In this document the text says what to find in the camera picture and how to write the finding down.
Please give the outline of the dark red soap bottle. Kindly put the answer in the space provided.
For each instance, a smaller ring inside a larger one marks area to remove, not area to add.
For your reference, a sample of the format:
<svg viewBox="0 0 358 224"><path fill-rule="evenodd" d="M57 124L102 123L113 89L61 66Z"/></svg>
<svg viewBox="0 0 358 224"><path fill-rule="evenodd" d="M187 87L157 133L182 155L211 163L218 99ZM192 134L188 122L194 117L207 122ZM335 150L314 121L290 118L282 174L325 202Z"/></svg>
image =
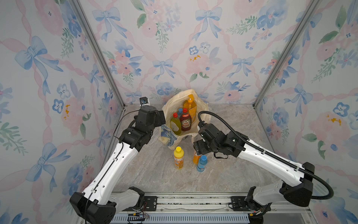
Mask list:
<svg viewBox="0 0 358 224"><path fill-rule="evenodd" d="M180 123L181 123L181 130L184 131L189 131L191 129L192 126L192 118L191 115L188 112L188 109L183 108L183 112L182 115L180 117Z"/></svg>

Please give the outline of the small blue bottle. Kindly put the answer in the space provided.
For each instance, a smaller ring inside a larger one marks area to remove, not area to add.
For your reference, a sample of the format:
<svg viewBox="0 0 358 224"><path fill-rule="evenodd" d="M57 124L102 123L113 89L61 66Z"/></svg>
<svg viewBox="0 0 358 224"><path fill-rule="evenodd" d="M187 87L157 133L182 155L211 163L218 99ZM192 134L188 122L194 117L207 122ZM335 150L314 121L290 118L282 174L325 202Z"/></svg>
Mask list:
<svg viewBox="0 0 358 224"><path fill-rule="evenodd" d="M202 155L197 164L197 171L202 173L205 171L206 165L208 163L208 158L206 155Z"/></svg>
<svg viewBox="0 0 358 224"><path fill-rule="evenodd" d="M178 117L180 118L183 115L183 108L179 108L177 114Z"/></svg>

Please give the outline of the cream canvas shopping bag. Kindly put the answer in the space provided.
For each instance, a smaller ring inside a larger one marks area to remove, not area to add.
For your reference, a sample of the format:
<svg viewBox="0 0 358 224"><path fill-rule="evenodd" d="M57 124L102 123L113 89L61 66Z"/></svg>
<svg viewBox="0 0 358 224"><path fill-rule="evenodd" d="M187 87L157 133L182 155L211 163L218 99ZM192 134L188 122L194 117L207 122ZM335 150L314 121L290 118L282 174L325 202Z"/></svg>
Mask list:
<svg viewBox="0 0 358 224"><path fill-rule="evenodd" d="M173 117L173 114L177 112L179 108L183 107L184 102L189 99L190 95L194 97L194 102L197 104L195 115L198 115L201 111L209 110L208 103L203 101L193 89L181 91L167 101L162 108L166 123L160 127L160 137L158 140L171 150L174 150L184 138L191 137L192 141L194 141L195 137L198 135L199 120L197 118L192 123L191 129L182 132L180 135L176 135L171 129L171 118Z"/></svg>

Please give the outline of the small blue bottle front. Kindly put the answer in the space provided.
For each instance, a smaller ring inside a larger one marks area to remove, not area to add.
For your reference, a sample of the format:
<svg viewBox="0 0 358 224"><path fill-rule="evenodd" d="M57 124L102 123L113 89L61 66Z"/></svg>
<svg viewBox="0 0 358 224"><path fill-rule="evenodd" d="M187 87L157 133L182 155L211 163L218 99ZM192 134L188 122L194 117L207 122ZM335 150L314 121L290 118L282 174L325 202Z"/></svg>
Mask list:
<svg viewBox="0 0 358 224"><path fill-rule="evenodd" d="M202 155L197 164L197 171L202 173L205 171L206 165L208 163L208 158L206 155Z"/></svg>

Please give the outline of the green soap bottle red cap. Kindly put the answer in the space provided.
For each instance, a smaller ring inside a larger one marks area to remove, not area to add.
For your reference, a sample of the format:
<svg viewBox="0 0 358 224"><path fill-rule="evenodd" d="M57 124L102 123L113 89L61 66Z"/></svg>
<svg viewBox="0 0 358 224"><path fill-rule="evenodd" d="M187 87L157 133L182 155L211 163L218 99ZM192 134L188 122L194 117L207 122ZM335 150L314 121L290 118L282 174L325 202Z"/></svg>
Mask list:
<svg viewBox="0 0 358 224"><path fill-rule="evenodd" d="M177 113L173 113L171 121L170 121L170 125L171 125L171 130L174 132L175 135L179 136L181 135L181 122L180 119L178 117Z"/></svg>

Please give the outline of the orange bottle yellow cap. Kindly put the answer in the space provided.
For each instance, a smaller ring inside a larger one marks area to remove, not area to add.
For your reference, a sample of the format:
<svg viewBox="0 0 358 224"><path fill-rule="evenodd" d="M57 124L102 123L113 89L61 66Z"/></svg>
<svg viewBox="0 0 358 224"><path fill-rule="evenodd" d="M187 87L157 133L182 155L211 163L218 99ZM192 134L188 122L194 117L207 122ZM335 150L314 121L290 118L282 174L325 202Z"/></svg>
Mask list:
<svg viewBox="0 0 358 224"><path fill-rule="evenodd" d="M197 152L194 151L193 163L196 164L196 165L198 165L200 158L201 158L201 155L200 155L200 154L197 154Z"/></svg>
<svg viewBox="0 0 358 224"><path fill-rule="evenodd" d="M176 147L174 150L174 162L176 169L182 169L184 166L184 150L181 147Z"/></svg>

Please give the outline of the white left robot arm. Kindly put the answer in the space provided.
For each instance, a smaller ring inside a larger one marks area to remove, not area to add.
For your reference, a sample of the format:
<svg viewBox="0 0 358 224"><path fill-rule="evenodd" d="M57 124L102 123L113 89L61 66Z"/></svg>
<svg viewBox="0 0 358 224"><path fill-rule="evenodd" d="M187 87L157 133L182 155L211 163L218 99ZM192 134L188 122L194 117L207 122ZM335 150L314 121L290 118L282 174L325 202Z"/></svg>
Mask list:
<svg viewBox="0 0 358 224"><path fill-rule="evenodd" d="M145 105L139 109L132 123L122 132L113 154L95 179L82 192L75 192L70 204L84 222L109 224L114 216L124 210L140 211L145 193L130 187L115 198L111 197L121 175L142 147L149 143L154 129L166 123L163 111Z"/></svg>

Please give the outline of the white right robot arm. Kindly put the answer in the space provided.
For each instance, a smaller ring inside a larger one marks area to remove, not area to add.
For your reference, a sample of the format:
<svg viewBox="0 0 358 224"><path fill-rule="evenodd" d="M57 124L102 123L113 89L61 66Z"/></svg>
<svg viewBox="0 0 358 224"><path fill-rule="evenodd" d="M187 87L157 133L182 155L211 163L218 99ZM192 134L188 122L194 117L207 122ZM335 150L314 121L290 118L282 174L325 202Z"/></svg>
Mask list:
<svg viewBox="0 0 358 224"><path fill-rule="evenodd" d="M293 205L307 207L310 203L312 177L300 172L304 166L290 162L257 145L248 136L230 131L224 134L213 124L198 125L200 141L194 143L200 155L222 153L252 162L279 177L279 181L264 187L251 187L245 197L245 205L258 210L273 202L287 201Z"/></svg>

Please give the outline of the orange pump soap bottle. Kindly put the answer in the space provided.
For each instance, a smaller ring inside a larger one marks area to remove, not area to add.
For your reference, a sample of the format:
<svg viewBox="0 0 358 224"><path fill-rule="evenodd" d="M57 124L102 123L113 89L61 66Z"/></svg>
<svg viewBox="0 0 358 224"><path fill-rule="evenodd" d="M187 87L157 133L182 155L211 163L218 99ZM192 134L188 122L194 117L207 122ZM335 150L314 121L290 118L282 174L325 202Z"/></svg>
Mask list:
<svg viewBox="0 0 358 224"><path fill-rule="evenodd" d="M197 118L197 116L196 116L197 104L194 100L193 94L190 94L188 96L188 99L184 101L183 108L186 108L188 110L188 113L192 118L192 123L195 122L195 120Z"/></svg>

